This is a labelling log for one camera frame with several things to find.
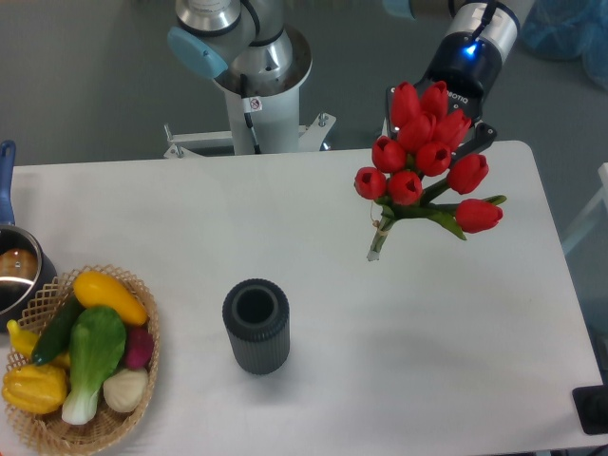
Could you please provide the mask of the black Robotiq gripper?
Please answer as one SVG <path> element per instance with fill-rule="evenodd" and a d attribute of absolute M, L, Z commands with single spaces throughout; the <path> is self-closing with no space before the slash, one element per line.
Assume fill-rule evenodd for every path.
<path fill-rule="evenodd" d="M 472 40 L 469 32 L 455 32 L 445 37 L 437 48 L 423 77 L 414 84 L 419 94 L 436 82 L 445 82 L 448 92 L 448 110 L 461 108 L 472 120 L 483 116 L 484 102 L 502 69 L 501 53 L 488 41 Z M 399 128 L 393 124 L 391 110 L 395 86 L 385 91 L 384 134 L 396 138 Z M 496 128 L 479 121 L 452 153 L 455 164 L 465 156 L 481 153 L 489 148 L 498 136 Z"/>

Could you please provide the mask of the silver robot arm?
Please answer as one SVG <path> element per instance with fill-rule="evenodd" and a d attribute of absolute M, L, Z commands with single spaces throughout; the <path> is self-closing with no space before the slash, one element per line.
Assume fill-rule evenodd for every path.
<path fill-rule="evenodd" d="M 456 158 L 482 152 L 496 138 L 482 120 L 483 104 L 526 18 L 530 1 L 386 1 L 399 17 L 448 14 L 452 18 L 418 91 L 447 84 L 449 110 L 462 109 L 473 125 Z M 237 155 L 325 149 L 335 118 L 325 112 L 299 122 L 299 89 L 312 68 L 310 46 L 284 21 L 281 1 L 178 1 L 177 25 L 167 34 L 175 57 L 223 92 L 230 123 L 225 132 L 166 135 L 168 158 L 230 146 Z"/>

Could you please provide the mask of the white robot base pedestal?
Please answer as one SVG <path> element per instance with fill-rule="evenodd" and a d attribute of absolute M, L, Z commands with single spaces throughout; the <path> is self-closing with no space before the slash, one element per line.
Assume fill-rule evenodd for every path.
<path fill-rule="evenodd" d="M 336 118 L 321 112 L 300 123 L 300 88 L 312 69 L 305 37 L 286 26 L 270 44 L 250 46 L 228 63 L 199 37 L 171 28 L 168 44 L 182 64 L 222 91 L 230 131 L 169 137 L 174 149 L 231 145 L 235 155 L 327 150 Z"/>

